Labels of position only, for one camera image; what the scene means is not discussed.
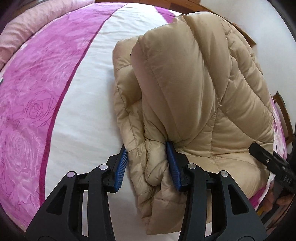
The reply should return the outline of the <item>beige puffer down jacket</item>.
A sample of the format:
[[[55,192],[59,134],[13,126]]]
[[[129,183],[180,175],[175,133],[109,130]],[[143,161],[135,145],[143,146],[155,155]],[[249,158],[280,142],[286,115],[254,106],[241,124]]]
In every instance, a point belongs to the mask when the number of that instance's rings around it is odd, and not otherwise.
[[[166,147],[203,170],[227,171],[248,198],[269,171],[249,153],[273,151],[271,95],[252,48],[219,15],[196,12],[120,40],[113,49],[114,109],[148,235],[181,229],[186,195],[169,172]]]

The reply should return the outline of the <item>wooden chair beside bed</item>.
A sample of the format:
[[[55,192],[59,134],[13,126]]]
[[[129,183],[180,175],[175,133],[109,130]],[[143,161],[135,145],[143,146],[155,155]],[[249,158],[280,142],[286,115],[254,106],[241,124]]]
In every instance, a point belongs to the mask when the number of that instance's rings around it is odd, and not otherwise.
[[[285,144],[288,146],[295,140],[295,132],[292,127],[292,121],[290,120],[290,115],[288,114],[285,101],[278,91],[273,96],[273,101],[280,117],[280,123],[285,137]]]

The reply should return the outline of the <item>magenta white floral bedspread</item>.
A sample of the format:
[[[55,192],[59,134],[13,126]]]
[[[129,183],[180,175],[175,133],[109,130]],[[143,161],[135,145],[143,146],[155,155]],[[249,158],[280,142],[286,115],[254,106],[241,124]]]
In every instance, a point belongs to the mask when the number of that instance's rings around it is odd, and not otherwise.
[[[179,10],[90,4],[46,24],[1,71],[1,206],[24,232],[72,168],[118,150],[112,50],[171,22]]]

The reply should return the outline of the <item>pink checkered rolled quilt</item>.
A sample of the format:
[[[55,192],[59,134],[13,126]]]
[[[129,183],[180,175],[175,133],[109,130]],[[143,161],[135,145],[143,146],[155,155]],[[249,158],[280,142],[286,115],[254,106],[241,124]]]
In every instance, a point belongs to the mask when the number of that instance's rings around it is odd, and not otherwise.
[[[11,20],[1,33],[1,68],[30,37],[49,22],[95,1],[45,1]]]

